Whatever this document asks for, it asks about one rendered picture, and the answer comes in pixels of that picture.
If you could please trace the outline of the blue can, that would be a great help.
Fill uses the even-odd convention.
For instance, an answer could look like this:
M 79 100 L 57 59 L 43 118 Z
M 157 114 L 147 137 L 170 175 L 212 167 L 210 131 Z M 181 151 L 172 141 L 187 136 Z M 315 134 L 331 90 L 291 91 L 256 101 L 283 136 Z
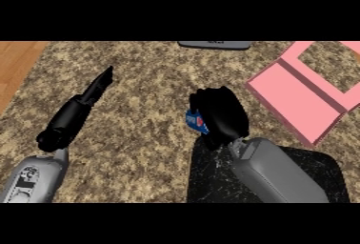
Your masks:
M 200 112 L 187 111 L 187 124 L 198 132 L 210 133 Z

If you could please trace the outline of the grey flat appliance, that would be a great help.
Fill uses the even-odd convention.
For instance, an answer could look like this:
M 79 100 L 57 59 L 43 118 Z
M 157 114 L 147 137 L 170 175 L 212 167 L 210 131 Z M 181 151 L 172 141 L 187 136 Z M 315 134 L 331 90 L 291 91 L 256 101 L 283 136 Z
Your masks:
M 187 48 L 243 51 L 252 47 L 252 41 L 179 41 Z

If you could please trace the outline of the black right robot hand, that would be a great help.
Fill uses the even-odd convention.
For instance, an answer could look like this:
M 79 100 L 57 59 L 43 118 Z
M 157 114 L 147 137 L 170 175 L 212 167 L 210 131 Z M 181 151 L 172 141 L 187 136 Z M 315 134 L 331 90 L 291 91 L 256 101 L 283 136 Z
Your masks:
M 191 110 L 200 112 L 209 129 L 201 137 L 210 151 L 250 136 L 250 118 L 238 97 L 226 86 L 198 89 L 191 94 Z

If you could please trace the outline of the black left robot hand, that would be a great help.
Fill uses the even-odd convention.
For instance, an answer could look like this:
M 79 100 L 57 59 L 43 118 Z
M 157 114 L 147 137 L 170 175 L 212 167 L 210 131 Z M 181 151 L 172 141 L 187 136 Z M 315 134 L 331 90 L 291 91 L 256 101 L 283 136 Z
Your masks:
M 54 115 L 46 129 L 38 136 L 39 148 L 52 153 L 73 143 L 88 116 L 105 89 L 113 83 L 113 67 L 108 67 L 94 80 L 83 94 L 77 94 Z

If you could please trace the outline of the pink cardboard box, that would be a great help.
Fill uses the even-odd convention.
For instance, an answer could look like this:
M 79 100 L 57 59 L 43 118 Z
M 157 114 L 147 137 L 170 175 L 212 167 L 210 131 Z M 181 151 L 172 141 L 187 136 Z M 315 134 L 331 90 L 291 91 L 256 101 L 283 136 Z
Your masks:
M 343 92 L 299 59 L 313 41 L 296 41 L 246 86 L 308 147 L 360 106 L 360 81 Z

